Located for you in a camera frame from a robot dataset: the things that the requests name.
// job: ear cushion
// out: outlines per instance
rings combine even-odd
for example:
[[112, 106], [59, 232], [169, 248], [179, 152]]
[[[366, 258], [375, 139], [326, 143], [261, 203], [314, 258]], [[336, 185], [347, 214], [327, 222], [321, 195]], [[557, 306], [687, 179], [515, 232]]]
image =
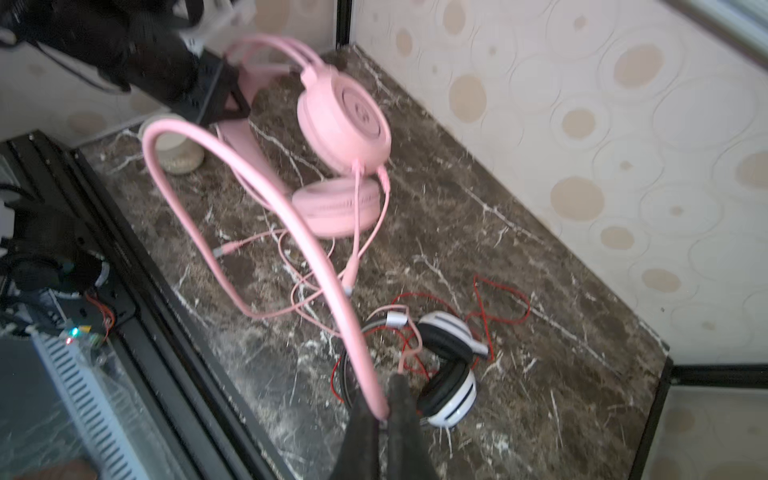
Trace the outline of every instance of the ear cushion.
[[[381, 193], [371, 178], [360, 183], [360, 230], [379, 219]], [[316, 237], [351, 237], [355, 232], [355, 181], [351, 178], [307, 185], [293, 194], [292, 203]]]
[[449, 332], [434, 325], [419, 323], [419, 333], [422, 334], [424, 347], [445, 360], [461, 360], [472, 363], [474, 353], [469, 345]]
[[450, 401], [456, 389], [462, 386], [470, 372], [467, 362], [452, 360], [440, 367], [416, 400], [416, 408], [424, 415], [431, 416]]
[[307, 142], [338, 174], [349, 176], [354, 160], [372, 173], [389, 158], [392, 134], [381, 109], [362, 85], [334, 67], [316, 69], [296, 112]]

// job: patterned wall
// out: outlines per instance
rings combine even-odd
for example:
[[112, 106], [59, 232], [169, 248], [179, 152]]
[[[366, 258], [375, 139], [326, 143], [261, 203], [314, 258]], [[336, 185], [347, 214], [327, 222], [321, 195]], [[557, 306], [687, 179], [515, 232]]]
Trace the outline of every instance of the patterned wall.
[[765, 390], [669, 391], [643, 480], [768, 480]]
[[[221, 51], [243, 33], [263, 31], [300, 38], [320, 51], [333, 48], [336, 0], [258, 0], [253, 21], [222, 31], [210, 43]], [[93, 68], [60, 57], [98, 81]], [[104, 94], [60, 69], [28, 45], [0, 50], [0, 139], [39, 128], [75, 146], [136, 124], [161, 108], [134, 89], [130, 95]]]
[[657, 0], [356, 0], [353, 39], [672, 346], [768, 361], [768, 76]]

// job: white vent grille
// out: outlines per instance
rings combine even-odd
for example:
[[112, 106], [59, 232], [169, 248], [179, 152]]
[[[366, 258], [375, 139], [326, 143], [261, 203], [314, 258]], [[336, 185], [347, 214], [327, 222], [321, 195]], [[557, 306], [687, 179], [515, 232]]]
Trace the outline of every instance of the white vent grille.
[[99, 478], [149, 480], [78, 348], [43, 334], [33, 335], [32, 340], [91, 462], [99, 470]]

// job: marble countertop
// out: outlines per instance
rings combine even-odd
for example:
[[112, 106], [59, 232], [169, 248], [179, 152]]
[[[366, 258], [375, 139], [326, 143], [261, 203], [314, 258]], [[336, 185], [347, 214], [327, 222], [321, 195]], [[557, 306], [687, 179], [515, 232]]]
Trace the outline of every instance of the marble countertop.
[[[402, 291], [434, 293], [467, 313], [476, 308], [475, 273], [533, 300], [525, 323], [491, 324], [498, 358], [478, 364], [468, 417], [449, 432], [425, 430], [438, 473], [626, 478], [666, 359], [657, 337], [378, 65], [354, 47], [329, 61], [372, 92], [392, 127], [392, 205], [360, 267], [358, 315]], [[300, 133], [302, 90], [296, 75], [281, 78], [259, 94], [251, 115], [291, 187], [329, 176]], [[154, 187], [133, 131], [82, 151], [296, 477], [324, 480], [348, 418], [329, 389], [340, 341], [295, 315], [267, 324], [237, 310]], [[211, 246], [278, 226], [210, 155], [170, 182]], [[285, 248], [296, 255], [295, 245]], [[340, 269], [349, 241], [337, 252]], [[293, 281], [271, 239], [221, 263], [254, 308], [287, 304]], [[484, 289], [483, 299], [495, 315], [523, 312], [498, 291]], [[425, 313], [424, 303], [413, 305]], [[322, 302], [313, 311], [329, 323]], [[396, 356], [382, 352], [376, 361]]]

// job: black metal frame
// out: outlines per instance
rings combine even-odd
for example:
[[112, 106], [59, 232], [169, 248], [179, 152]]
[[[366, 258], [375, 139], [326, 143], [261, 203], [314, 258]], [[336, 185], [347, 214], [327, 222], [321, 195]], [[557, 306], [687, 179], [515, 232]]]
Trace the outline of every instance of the black metal frame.
[[640, 480], [653, 445], [667, 394], [673, 386], [700, 386], [728, 389], [768, 389], [768, 364], [753, 365], [674, 365], [667, 358], [659, 378], [654, 402], [650, 406], [645, 430], [637, 446], [629, 480]]
[[136, 315], [111, 345], [185, 478], [293, 479], [157, 265], [81, 154], [43, 134], [0, 144], [22, 187], [80, 217], [112, 262]]
[[349, 45], [353, 0], [336, 0], [336, 48]]

